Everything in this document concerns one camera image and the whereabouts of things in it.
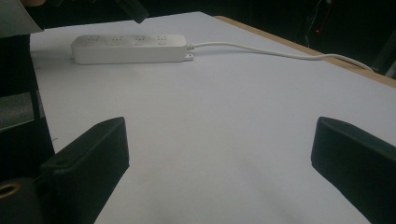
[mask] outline white surface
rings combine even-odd
[[[396,145],[395,89],[326,62],[222,47],[187,63],[70,59],[77,36],[115,33],[299,53],[202,13],[32,35],[56,150],[102,120],[126,119],[131,167],[97,223],[368,223],[312,168],[316,122],[341,119]]]
[[[72,45],[74,61],[94,63],[175,63],[192,60],[183,35],[81,35]]]
[[[43,30],[35,24],[21,1],[1,0],[0,37],[27,35],[41,31]]]

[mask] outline white cable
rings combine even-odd
[[[317,6],[316,6],[316,8],[315,8],[315,16],[314,16],[314,19],[312,20],[311,24],[309,25],[308,31],[306,31],[306,32],[305,32],[305,35],[304,35],[306,44],[308,45],[308,48],[309,48],[309,49],[310,49],[310,46],[309,46],[309,33],[311,32],[312,26],[314,25],[314,22],[315,22],[315,20],[317,19],[317,16],[318,16],[318,9],[319,9],[319,5],[320,5],[321,1],[322,1],[322,0],[319,0],[319,1],[318,1]]]
[[[348,62],[348,63],[353,63],[361,68],[367,69],[371,72],[373,72],[373,69],[371,69],[369,66],[367,66],[364,63],[360,63],[356,60],[350,59],[346,56],[339,55],[339,54],[321,54],[317,56],[304,56],[304,55],[295,55],[295,54],[288,54],[288,53],[282,53],[278,51],[271,51],[271,50],[266,50],[266,49],[255,49],[243,45],[238,45],[234,43],[228,43],[228,42],[208,42],[208,43],[201,43],[201,44],[189,44],[187,47],[187,50],[193,50],[196,48],[200,47],[207,47],[207,46],[229,46],[229,47],[235,47],[239,49],[247,49],[256,53],[261,53],[261,54],[268,54],[268,55],[274,55],[274,56],[279,56],[279,57],[285,57],[285,58],[292,58],[292,59],[299,59],[299,60],[308,60],[308,61],[319,61],[324,58],[336,58],[340,59],[342,61]]]

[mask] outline white paper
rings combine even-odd
[[[396,90],[326,62],[199,48],[194,61],[78,65],[79,35],[184,35],[299,54],[202,13],[32,35],[57,151],[125,117],[131,167],[96,223],[368,223],[311,165],[318,117],[396,145]]]
[[[0,37],[28,35],[43,31],[19,0],[0,1]]]

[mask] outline dark background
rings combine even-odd
[[[368,65],[373,64],[396,27],[396,0],[332,0],[330,4],[326,0],[320,1],[320,4],[319,0],[140,2],[148,10],[150,17],[193,11],[201,11],[211,16],[225,16],[311,49],[343,54]],[[49,7],[46,26],[50,28],[128,19],[114,0],[96,0],[94,3],[64,0],[60,7]],[[393,52],[381,70],[385,71],[395,57]]]

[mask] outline power strip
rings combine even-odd
[[[76,63],[175,63],[191,61],[182,35],[81,35],[72,45]]]

